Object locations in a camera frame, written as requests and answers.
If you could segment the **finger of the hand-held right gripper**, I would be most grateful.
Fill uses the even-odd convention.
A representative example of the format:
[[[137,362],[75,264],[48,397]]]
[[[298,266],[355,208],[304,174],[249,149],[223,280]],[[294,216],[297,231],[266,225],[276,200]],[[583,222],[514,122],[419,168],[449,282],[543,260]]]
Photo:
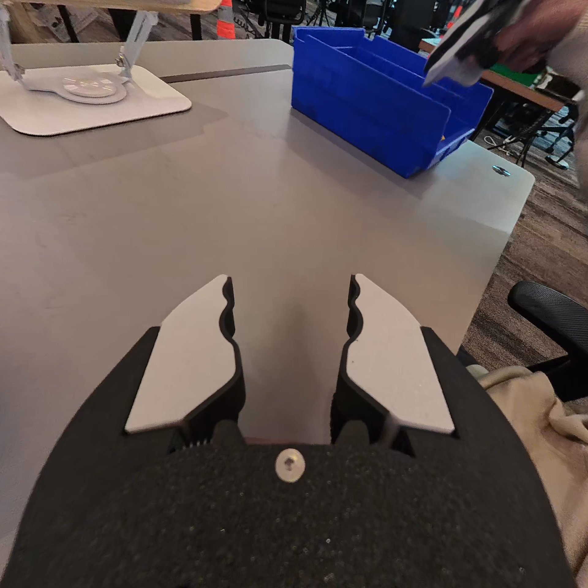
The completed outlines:
[[[504,1],[476,1],[454,23],[428,58],[428,70],[480,55],[504,26]]]
[[[482,58],[479,54],[469,54],[463,58],[457,55],[429,55],[423,86],[429,87],[442,79],[450,79],[464,88],[469,88],[479,82],[483,73]]]

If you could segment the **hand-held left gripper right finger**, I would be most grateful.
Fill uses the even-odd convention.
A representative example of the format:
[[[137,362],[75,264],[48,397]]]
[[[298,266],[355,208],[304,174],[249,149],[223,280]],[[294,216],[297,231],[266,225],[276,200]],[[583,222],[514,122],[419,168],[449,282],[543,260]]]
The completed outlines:
[[[455,425],[419,321],[361,273],[351,275],[348,339],[330,411],[330,439],[361,422],[370,445],[455,440]]]

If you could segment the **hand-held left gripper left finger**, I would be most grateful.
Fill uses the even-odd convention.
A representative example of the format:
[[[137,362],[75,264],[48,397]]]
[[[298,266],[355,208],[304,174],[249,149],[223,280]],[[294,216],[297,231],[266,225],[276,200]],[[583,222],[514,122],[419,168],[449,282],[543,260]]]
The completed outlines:
[[[162,321],[125,423],[127,434],[178,428],[209,435],[217,419],[238,420],[245,403],[234,341],[232,280],[219,275]]]

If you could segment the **blue plastic bin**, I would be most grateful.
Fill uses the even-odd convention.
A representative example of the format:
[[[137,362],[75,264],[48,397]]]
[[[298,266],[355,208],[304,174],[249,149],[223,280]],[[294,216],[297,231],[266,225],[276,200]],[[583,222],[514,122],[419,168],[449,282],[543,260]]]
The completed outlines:
[[[297,26],[291,106],[408,179],[466,143],[493,96],[479,82],[424,87],[425,63],[363,29]]]

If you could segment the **person's right forearm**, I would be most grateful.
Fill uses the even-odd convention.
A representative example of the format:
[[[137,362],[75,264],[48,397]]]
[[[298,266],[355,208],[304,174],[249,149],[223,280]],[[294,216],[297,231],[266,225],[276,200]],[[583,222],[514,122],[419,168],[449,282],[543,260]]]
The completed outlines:
[[[554,48],[548,66],[587,92],[587,1],[557,1],[546,19]]]

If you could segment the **brown wooden desk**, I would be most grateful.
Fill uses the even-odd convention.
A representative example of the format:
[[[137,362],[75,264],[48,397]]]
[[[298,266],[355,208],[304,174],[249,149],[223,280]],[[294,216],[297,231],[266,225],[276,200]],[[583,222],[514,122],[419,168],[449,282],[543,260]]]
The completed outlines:
[[[493,70],[483,72],[481,83],[494,89],[494,94],[490,101],[491,106],[489,106],[489,108],[494,111],[508,102],[535,104],[550,112],[558,112],[565,105],[564,102],[559,99],[552,98],[544,93],[528,88],[525,85],[511,80],[508,77],[504,77]]]

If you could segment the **black office chair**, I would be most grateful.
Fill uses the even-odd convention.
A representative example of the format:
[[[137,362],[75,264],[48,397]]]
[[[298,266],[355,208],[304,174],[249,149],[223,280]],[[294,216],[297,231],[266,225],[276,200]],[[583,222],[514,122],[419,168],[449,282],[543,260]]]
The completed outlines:
[[[507,302],[566,354],[528,367],[543,372],[563,402],[587,397],[587,309],[568,296],[535,282],[520,281]]]

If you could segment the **orange traffic cone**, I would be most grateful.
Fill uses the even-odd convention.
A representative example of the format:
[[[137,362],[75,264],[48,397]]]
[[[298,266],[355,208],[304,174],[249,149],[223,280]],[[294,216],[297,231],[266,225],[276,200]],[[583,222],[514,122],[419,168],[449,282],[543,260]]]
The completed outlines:
[[[217,38],[220,40],[236,39],[231,0],[221,1],[217,8]]]

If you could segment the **instruction sheet on stand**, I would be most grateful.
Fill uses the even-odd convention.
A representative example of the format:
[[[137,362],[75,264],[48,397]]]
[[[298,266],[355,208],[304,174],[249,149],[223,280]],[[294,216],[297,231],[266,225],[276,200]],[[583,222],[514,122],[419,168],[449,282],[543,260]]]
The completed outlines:
[[[12,54],[9,1],[1,1],[1,119],[29,136],[57,136],[186,112],[191,101],[136,62],[158,13],[210,13],[220,1],[68,1],[131,9],[134,23],[114,63],[25,70]]]

